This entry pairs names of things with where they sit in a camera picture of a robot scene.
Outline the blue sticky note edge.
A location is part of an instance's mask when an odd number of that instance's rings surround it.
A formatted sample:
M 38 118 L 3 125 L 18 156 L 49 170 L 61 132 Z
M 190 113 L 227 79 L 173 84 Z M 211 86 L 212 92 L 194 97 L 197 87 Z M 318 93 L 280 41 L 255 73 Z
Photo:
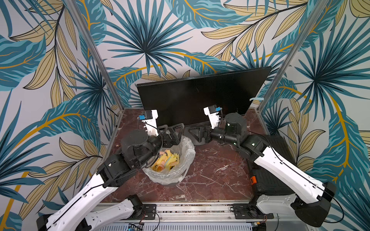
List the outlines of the blue sticky note edge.
M 264 97 L 253 97 L 253 98 L 250 98 L 250 101 L 263 101 L 264 100 Z

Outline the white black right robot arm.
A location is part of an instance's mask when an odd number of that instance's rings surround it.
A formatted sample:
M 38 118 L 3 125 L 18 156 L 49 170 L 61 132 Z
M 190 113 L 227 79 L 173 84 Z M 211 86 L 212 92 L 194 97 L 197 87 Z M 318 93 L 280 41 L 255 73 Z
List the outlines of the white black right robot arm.
M 258 196 L 251 206 L 261 214 L 279 213 L 296 216 L 304 223 L 320 227 L 326 222 L 336 186 L 323 183 L 286 160 L 262 135 L 251 135 L 247 122 L 238 113 L 225 117 L 225 127 L 220 127 L 217 113 L 209 114 L 210 125 L 189 128 L 191 138 L 199 143 L 217 141 L 230 144 L 247 161 L 266 169 L 287 185 L 293 193 L 288 195 Z

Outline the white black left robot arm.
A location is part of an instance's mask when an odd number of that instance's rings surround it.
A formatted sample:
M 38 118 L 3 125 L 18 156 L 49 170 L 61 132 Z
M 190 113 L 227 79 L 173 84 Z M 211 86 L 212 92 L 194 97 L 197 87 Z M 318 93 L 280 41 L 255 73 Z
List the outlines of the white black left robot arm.
M 121 140 L 121 150 L 101 164 L 90 181 L 67 204 L 54 214 L 37 219 L 40 231 L 95 231 L 120 219 L 134 218 L 143 210 L 137 195 L 122 203 L 94 212 L 108 195 L 124 185 L 140 170 L 152 166 L 162 148 L 171 148 L 181 141 L 184 124 L 160 126 L 155 134 L 136 129 Z

